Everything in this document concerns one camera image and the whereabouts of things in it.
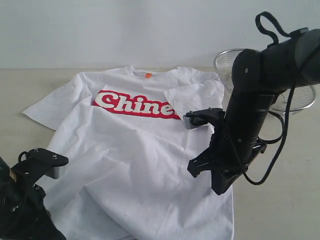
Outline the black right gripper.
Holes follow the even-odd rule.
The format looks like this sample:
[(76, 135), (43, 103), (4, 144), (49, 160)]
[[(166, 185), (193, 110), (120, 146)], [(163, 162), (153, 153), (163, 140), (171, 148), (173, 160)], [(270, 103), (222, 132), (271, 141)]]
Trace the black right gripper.
[(234, 151), (236, 144), (228, 135), (228, 128), (223, 118), (221, 125), (214, 127), (209, 147), (190, 160), (187, 166), (187, 170), (194, 178), (203, 171), (211, 171), (211, 189), (218, 196), (224, 194), (241, 176), (241, 168), (247, 170), (257, 155), (264, 153), (267, 148), (266, 143), (256, 140), (251, 147), (249, 157), (239, 162)]

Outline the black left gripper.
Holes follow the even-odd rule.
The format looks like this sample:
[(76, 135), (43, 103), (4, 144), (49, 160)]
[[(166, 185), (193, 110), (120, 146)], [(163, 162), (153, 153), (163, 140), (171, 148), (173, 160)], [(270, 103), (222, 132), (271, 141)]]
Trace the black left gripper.
[(33, 202), (11, 177), (0, 183), (0, 238), (2, 240), (66, 240), (52, 223), (38, 186), (31, 187)]

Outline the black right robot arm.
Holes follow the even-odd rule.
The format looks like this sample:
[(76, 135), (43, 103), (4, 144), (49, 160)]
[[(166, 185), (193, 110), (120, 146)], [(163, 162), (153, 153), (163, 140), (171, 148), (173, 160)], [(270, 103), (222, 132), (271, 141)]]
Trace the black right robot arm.
[(183, 117), (188, 129), (211, 124), (209, 147), (188, 163), (193, 177), (211, 173), (211, 188), (221, 195), (246, 174), (269, 142), (259, 137), (278, 96), (287, 90), (320, 82), (320, 31), (296, 30), (289, 40), (263, 51), (243, 50), (232, 66), (233, 90), (227, 109), (190, 111)]

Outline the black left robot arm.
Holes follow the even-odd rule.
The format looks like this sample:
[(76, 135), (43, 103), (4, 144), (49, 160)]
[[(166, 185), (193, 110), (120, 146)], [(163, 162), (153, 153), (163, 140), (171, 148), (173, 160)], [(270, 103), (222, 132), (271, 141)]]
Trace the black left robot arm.
[(44, 205), (42, 187), (0, 160), (0, 238), (2, 240), (65, 240)]

